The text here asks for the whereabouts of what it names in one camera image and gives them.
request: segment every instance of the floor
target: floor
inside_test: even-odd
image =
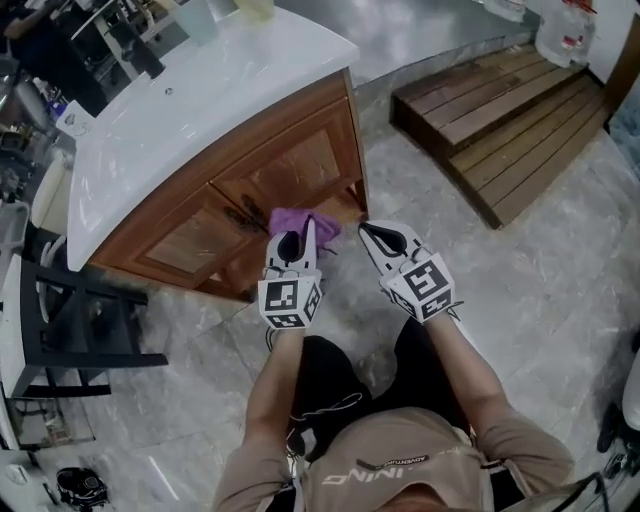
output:
[[[640,177],[640,144],[638,144],[640,125],[638,119],[640,119],[640,79],[636,79],[636,83],[610,123],[611,137],[616,141],[627,161],[631,163],[633,171]]]
[[[463,322],[513,405],[567,444],[579,475],[601,468],[599,418],[621,392],[640,323],[640,182],[609,136],[601,131],[498,232],[390,127],[366,146],[372,217],[412,225],[443,255]],[[405,317],[379,292],[353,226],[333,248],[337,256],[321,261],[326,295],[311,331],[339,344],[377,394],[393,375]],[[143,329],[145,349],[164,351],[170,365],[114,372],[111,396],[66,402],[75,435],[97,440],[39,459],[51,475],[94,468],[111,489],[110,510],[207,510],[241,440],[267,357],[265,325],[255,305],[160,289]]]

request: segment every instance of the wooden platform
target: wooden platform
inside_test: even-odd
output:
[[[609,115],[578,66],[513,48],[396,91],[392,122],[426,149],[493,228],[511,222]]]

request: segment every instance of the cabinet door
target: cabinet door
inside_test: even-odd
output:
[[[211,183],[266,225],[273,208],[316,206],[361,175],[345,98],[279,133]]]
[[[195,288],[267,234],[211,185],[162,218],[120,264],[123,270]]]

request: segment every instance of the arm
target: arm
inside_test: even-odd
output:
[[[243,444],[268,439],[282,447],[284,453],[304,333],[304,329],[277,333],[273,351],[249,396]]]
[[[59,3],[56,1],[48,2],[25,19],[21,20],[16,18],[9,23],[9,26],[4,30],[5,37],[9,39],[20,39],[43,19],[48,18],[51,13],[56,10],[58,5]]]
[[[216,512],[255,512],[291,480],[285,448],[304,333],[277,333],[249,395],[242,446],[226,461],[214,498]]]
[[[498,376],[449,315],[436,315],[425,327],[489,460],[514,462],[534,493],[561,485],[573,469],[566,447],[511,407]]]
[[[445,313],[425,322],[453,392],[469,423],[481,436],[509,417],[512,408],[498,376]]]

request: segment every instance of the wooden cabinet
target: wooden cabinet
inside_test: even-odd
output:
[[[92,262],[248,299],[274,208],[318,209],[341,220],[366,215],[349,88],[337,73],[225,135],[145,199]]]
[[[360,177],[347,99],[258,147],[211,183],[263,223],[276,207],[311,207]]]
[[[211,185],[168,212],[144,243],[124,252],[119,268],[184,288],[196,288],[264,230]]]

